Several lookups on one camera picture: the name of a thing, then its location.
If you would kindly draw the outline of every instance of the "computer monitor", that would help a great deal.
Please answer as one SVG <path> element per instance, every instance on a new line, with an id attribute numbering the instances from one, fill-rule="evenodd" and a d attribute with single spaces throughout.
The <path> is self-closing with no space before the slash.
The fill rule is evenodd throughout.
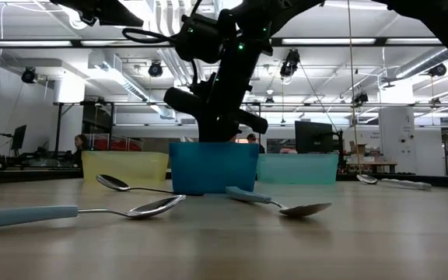
<path id="1" fill-rule="evenodd" d="M 22 125 L 21 127 L 15 128 L 15 132 L 13 132 L 12 151 L 18 151 L 19 149 L 22 148 L 26 129 L 27 129 L 26 125 Z"/>
<path id="2" fill-rule="evenodd" d="M 298 153 L 334 151 L 331 124 L 296 121 L 295 138 Z"/>

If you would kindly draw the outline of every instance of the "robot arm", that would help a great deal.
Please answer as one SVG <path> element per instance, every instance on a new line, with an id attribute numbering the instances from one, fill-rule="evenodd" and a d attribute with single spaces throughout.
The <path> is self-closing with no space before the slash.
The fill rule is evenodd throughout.
<path id="1" fill-rule="evenodd" d="M 403 16 L 421 20 L 448 47 L 448 0 L 373 1 L 386 4 Z M 118 1 L 89 0 L 80 5 L 74 0 L 51 2 L 75 9 L 90 23 L 98 19 L 105 25 L 114 22 L 113 25 L 136 26 L 129 11 L 113 8 L 117 4 L 112 2 Z M 245 92 L 251 90 L 250 78 L 258 58 L 261 53 L 272 54 L 269 39 L 290 19 L 322 5 L 324 0 L 244 0 L 234 9 L 222 10 L 218 20 L 194 13 L 200 2 L 198 0 L 191 16 L 183 16 L 184 24 L 176 36 L 165 37 L 134 29 L 125 29 L 123 34 L 130 40 L 146 44 L 168 41 L 185 61 L 221 61 L 218 72 L 212 74 L 208 81 L 194 82 L 190 86 L 193 94 L 171 88 L 164 98 L 174 110 L 196 118 L 201 142 L 228 141 L 236 134 L 240 124 L 248 125 L 255 132 L 265 133 L 268 128 L 266 120 L 240 109 Z M 126 23 L 118 22 L 122 18 L 126 19 Z M 129 33 L 157 39 L 136 39 Z"/>

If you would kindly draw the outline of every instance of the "wooden table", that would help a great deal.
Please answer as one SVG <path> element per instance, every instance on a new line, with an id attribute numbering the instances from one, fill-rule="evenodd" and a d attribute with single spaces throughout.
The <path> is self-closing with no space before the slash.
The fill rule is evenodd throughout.
<path id="1" fill-rule="evenodd" d="M 0 279 L 448 279 L 448 189 L 343 182 L 336 197 L 304 186 L 256 189 L 286 205 L 335 201 L 302 220 L 212 195 L 145 221 L 91 214 L 0 228 Z M 164 197 L 81 180 L 0 185 L 0 207 L 128 210 Z"/>
<path id="2" fill-rule="evenodd" d="M 347 163 L 347 166 L 358 166 L 359 163 Z M 395 167 L 397 163 L 394 162 L 361 162 L 362 166 L 371 166 L 373 168 L 373 173 L 378 173 L 378 166 L 388 166 L 390 167 L 390 173 L 395 173 Z"/>

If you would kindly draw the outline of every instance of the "metal spoon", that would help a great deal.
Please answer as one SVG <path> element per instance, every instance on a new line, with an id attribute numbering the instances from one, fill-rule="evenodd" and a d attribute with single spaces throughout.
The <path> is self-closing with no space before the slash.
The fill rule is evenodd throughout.
<path id="1" fill-rule="evenodd" d="M 185 198 L 185 195 L 164 198 L 147 205 L 139 206 L 125 213 L 109 209 L 79 209 L 75 205 L 0 209 L 0 226 L 11 226 L 49 219 L 74 218 L 79 214 L 89 213 L 111 213 L 131 219 L 146 219 L 164 213 Z"/>
<path id="2" fill-rule="evenodd" d="M 373 176 L 367 174 L 359 174 L 357 175 L 357 180 L 364 182 L 366 184 L 378 184 L 378 182 L 390 183 L 399 188 L 406 188 L 412 190 L 420 190 L 420 191 L 430 191 L 432 189 L 431 184 L 422 183 L 422 182 L 411 182 L 408 180 L 395 180 L 395 179 L 381 179 L 378 180 Z"/>
<path id="3" fill-rule="evenodd" d="M 172 191 L 162 191 L 145 187 L 129 187 L 129 185 L 127 185 L 124 181 L 105 174 L 96 175 L 96 180 L 103 186 L 116 191 L 145 190 L 145 191 L 156 191 L 165 194 L 176 194 Z"/>
<path id="4" fill-rule="evenodd" d="M 238 187 L 226 187 L 226 193 L 231 198 L 236 199 L 238 201 L 258 202 L 263 204 L 277 205 L 280 208 L 279 212 L 281 214 L 290 217 L 307 217 L 309 215 L 314 215 L 318 212 L 321 212 L 324 209 L 331 206 L 331 203 L 323 203 L 323 204 L 304 205 L 288 208 L 284 205 L 279 204 L 276 201 L 273 201 L 272 198 L 268 196 L 262 194 L 255 194 L 249 191 L 243 191 Z"/>

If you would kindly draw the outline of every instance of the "light blue plastic bin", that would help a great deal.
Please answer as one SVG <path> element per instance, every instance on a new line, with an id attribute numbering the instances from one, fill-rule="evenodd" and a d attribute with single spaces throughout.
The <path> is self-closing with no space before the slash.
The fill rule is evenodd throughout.
<path id="1" fill-rule="evenodd" d="M 258 160 L 258 180 L 267 184 L 334 184 L 336 154 L 267 154 Z"/>
<path id="2" fill-rule="evenodd" d="M 254 191 L 256 144 L 170 143 L 169 156 L 178 194 L 224 194 L 228 186 Z"/>

